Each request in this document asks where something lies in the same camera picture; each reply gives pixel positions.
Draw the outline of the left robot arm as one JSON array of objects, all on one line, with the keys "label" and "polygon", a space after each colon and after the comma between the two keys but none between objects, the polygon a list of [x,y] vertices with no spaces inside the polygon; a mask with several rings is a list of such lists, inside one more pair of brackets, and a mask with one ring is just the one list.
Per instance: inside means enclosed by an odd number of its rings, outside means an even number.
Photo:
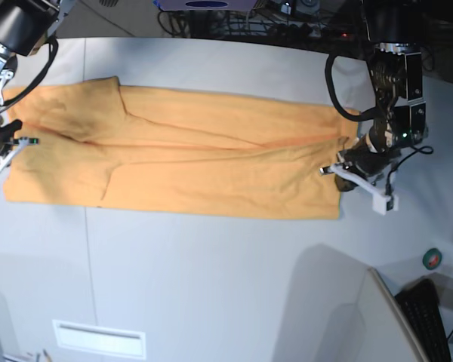
[{"label": "left robot arm", "polygon": [[340,192],[356,187],[372,197],[372,209],[381,215],[397,210],[396,173],[407,161],[403,149],[431,155],[423,145],[427,137],[420,43],[424,19],[420,1],[362,1],[366,36],[371,48],[365,62],[375,95],[375,105],[358,115],[349,113],[337,99],[332,70],[337,54],[329,54],[325,80],[331,102],[348,121],[371,121],[372,126],[354,144],[337,153],[333,164],[320,169],[334,175]]}]

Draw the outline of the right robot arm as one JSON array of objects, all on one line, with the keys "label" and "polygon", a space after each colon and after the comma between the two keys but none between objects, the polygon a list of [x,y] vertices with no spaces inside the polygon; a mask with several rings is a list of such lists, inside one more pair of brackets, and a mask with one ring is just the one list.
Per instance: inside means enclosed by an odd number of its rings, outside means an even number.
[{"label": "right robot arm", "polygon": [[[59,49],[57,28],[74,5],[74,1],[0,1],[0,174],[23,149],[39,143],[37,138],[17,138],[23,122],[4,121],[3,115],[48,74]],[[17,58],[36,54],[43,45],[48,46],[48,60],[42,70],[18,95],[5,99],[4,89],[17,73]]]}]

